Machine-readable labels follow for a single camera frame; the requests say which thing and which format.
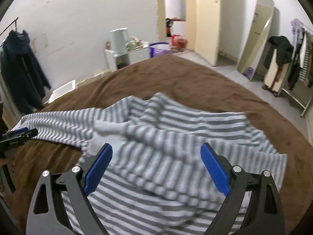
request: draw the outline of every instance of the full-length mirror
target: full-length mirror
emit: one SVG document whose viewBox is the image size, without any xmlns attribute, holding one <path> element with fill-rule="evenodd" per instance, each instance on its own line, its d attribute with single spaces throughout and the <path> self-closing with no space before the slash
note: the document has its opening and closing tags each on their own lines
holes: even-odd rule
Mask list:
<svg viewBox="0 0 313 235">
<path fill-rule="evenodd" d="M 274 12 L 273 0 L 257 0 L 248 40 L 237 70 L 253 78 L 269 35 Z"/>
</svg>

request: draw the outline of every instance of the metal screw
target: metal screw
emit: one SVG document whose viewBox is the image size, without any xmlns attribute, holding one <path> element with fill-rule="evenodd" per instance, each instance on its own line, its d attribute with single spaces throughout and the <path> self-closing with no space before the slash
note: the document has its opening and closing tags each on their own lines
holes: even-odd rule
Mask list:
<svg viewBox="0 0 313 235">
<path fill-rule="evenodd" d="M 234 170 L 234 172 L 241 172 L 241 167 L 240 166 L 234 166 L 233 170 Z"/>
<path fill-rule="evenodd" d="M 42 175 L 43 175 L 44 177 L 48 176 L 49 174 L 50 174 L 50 172 L 49 172 L 48 170 L 45 170 L 45 171 L 42 173 Z"/>
<path fill-rule="evenodd" d="M 74 172 L 74 173 L 77 173 L 77 172 L 79 172 L 80 171 L 80 167 L 79 166 L 74 166 L 73 168 L 72 168 L 72 172 Z"/>
<path fill-rule="evenodd" d="M 263 172 L 263 174 L 264 174 L 265 177 L 270 177 L 271 176 L 271 173 L 268 170 L 265 170 Z"/>
</svg>

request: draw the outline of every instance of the brown blanket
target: brown blanket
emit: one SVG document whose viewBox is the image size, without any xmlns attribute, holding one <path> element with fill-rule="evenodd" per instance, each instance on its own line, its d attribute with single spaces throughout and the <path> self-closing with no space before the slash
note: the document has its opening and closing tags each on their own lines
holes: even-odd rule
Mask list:
<svg viewBox="0 0 313 235">
<path fill-rule="evenodd" d="M 149 99 L 157 92 L 195 109 L 245 112 L 251 124 L 265 132 L 278 152 L 288 155 L 280 196 L 287 234 L 295 228 L 313 199 L 313 148 L 268 103 L 206 67 L 171 55 L 149 59 L 84 85 L 43 111 L 106 108 L 126 96 Z M 7 202 L 23 231 L 41 172 L 68 171 L 79 156 L 74 147 L 39 140 L 31 140 L 18 149 L 14 158 L 17 191 L 7 197 Z"/>
</svg>

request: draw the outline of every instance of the striped garment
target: striped garment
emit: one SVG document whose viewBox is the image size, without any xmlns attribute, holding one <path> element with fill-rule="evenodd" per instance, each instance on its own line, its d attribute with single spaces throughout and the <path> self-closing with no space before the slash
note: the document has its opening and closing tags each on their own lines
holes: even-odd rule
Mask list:
<svg viewBox="0 0 313 235">
<path fill-rule="evenodd" d="M 303 68 L 300 69 L 299 72 L 299 81 L 304 82 L 306 80 L 307 75 L 309 74 L 309 44 L 310 44 L 310 40 L 311 40 L 311 34 L 309 32 L 306 33 L 307 34 L 307 38 L 306 38 L 306 43 L 303 42 L 302 45 L 306 46 L 306 54 L 304 56 L 304 62 L 303 62 Z"/>
<path fill-rule="evenodd" d="M 126 97 L 102 110 L 26 115 L 21 127 L 37 128 L 37 139 L 81 147 L 82 164 L 108 142 L 113 158 L 88 197 L 109 234 L 203 234 L 224 196 L 200 158 L 209 142 L 218 155 L 247 172 L 271 171 L 278 189 L 287 156 L 280 155 L 244 113 L 211 113 L 185 107 L 162 93 L 143 101 Z M 70 222 L 83 233 L 63 193 Z M 249 194 L 231 232 L 239 229 Z"/>
</svg>

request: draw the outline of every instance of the blue gripper pad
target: blue gripper pad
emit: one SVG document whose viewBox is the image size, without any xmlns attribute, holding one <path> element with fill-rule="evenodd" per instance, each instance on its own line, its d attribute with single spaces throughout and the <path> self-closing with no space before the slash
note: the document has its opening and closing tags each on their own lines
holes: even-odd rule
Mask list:
<svg viewBox="0 0 313 235">
<path fill-rule="evenodd" d="M 23 128 L 11 131 L 10 133 L 12 133 L 13 135 L 16 135 L 16 134 L 20 134 L 20 133 L 27 132 L 27 131 L 28 131 L 28 128 L 27 127 L 23 127 Z"/>
<path fill-rule="evenodd" d="M 112 160 L 113 149 L 110 144 L 98 153 L 96 161 L 92 164 L 89 171 L 85 175 L 85 185 L 83 192 L 86 196 L 96 191 L 100 180 L 107 169 L 110 161 Z"/>
<path fill-rule="evenodd" d="M 230 192 L 228 175 L 206 144 L 202 145 L 200 156 L 217 190 L 227 196 Z"/>
</svg>

